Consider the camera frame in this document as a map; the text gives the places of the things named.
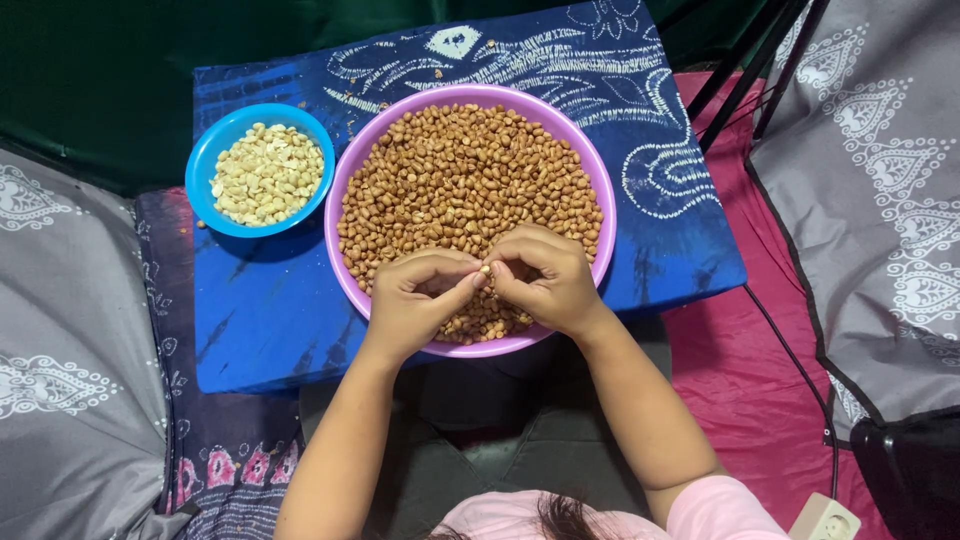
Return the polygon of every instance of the dark hair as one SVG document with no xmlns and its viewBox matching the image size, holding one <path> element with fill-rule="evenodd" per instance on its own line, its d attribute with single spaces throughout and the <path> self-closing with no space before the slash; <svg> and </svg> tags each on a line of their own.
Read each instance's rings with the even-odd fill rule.
<svg viewBox="0 0 960 540">
<path fill-rule="evenodd" d="M 547 540 L 610 540 L 606 534 L 598 534 L 590 528 L 590 521 L 584 515 L 584 504 L 576 499 L 562 495 L 549 494 L 537 503 L 540 515 L 540 530 Z M 469 536 L 441 525 L 438 532 L 424 540 L 471 540 Z"/>
</svg>

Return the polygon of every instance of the person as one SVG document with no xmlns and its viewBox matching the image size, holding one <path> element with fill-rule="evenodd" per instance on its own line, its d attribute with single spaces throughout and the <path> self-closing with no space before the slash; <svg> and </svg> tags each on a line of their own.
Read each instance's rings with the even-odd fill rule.
<svg viewBox="0 0 960 540">
<path fill-rule="evenodd" d="M 540 276 L 530 283 L 516 279 L 511 266 L 518 260 Z M 459 504 L 450 501 L 456 506 L 428 538 L 787 538 L 746 486 L 728 475 L 670 383 L 600 300 L 581 244 L 543 227 L 521 225 L 484 260 L 425 249 L 380 267 L 367 334 L 293 475 L 277 516 L 275 540 L 361 537 L 380 474 L 400 365 L 489 284 L 479 271 L 484 264 L 491 267 L 496 294 L 566 334 L 582 351 L 603 414 L 642 487 L 653 523 L 541 491 L 491 491 Z M 451 277 L 456 284 L 436 298 L 419 293 L 420 285 Z"/>
</svg>

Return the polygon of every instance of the power strip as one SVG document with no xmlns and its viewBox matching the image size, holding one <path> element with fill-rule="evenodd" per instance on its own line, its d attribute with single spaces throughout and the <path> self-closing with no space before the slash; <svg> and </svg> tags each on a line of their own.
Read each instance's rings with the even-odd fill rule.
<svg viewBox="0 0 960 540">
<path fill-rule="evenodd" d="M 860 519 L 842 504 L 819 493 L 806 500 L 787 536 L 793 540 L 853 540 Z"/>
</svg>

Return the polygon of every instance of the table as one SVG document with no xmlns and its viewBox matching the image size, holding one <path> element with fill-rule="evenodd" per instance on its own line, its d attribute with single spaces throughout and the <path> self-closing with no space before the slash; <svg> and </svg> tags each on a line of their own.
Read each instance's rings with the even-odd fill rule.
<svg viewBox="0 0 960 540">
<path fill-rule="evenodd" d="M 619 4 L 430 26 L 199 68 L 194 137 L 233 110 L 279 102 L 317 117 L 339 155 L 381 104 L 436 85 L 513 86 L 576 121 L 619 187 L 616 248 L 600 287 L 608 306 L 629 316 L 737 287 L 746 281 L 743 261 L 653 22 L 640 2 Z M 366 320 L 334 278 L 321 212 L 268 238 L 194 231 L 204 392 L 273 392 L 346 371 Z M 421 353 L 409 363 L 436 359 Z"/>
</svg>

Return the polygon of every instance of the gray fabric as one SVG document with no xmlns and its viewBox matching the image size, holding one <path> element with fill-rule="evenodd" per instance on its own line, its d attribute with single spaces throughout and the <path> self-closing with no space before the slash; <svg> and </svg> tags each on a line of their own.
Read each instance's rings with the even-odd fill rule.
<svg viewBox="0 0 960 540">
<path fill-rule="evenodd" d="M 171 538 L 165 403 L 128 202 L 0 151 L 4 538 Z"/>
<path fill-rule="evenodd" d="M 750 156 L 813 290 L 841 431 L 960 404 L 957 50 L 952 0 L 834 0 Z"/>
<path fill-rule="evenodd" d="M 670 349 L 659 317 L 627 326 L 669 378 Z M 576 497 L 598 510 L 649 517 L 642 489 L 604 420 L 583 357 L 565 336 L 550 342 L 525 350 L 528 355 L 510 355 L 512 374 L 500 371 L 507 365 L 500 363 L 504 357 L 451 359 L 400 372 L 366 527 L 371 538 L 422 537 L 457 503 L 488 491 L 540 489 Z M 545 352 L 550 358 L 543 358 Z M 436 377 L 427 373 L 444 364 L 463 369 L 443 369 Z M 457 403 L 431 398 L 435 392 L 448 396 L 450 386 L 466 390 L 472 385 L 480 387 L 471 391 L 474 399 Z M 300 418 L 308 442 L 335 390 L 336 383 L 300 390 Z M 482 415 L 484 407 L 512 408 L 515 414 Z M 461 443 L 469 441 L 468 448 L 457 450 L 435 430 L 433 420 L 473 428 L 466 434 L 444 432 Z"/>
</svg>

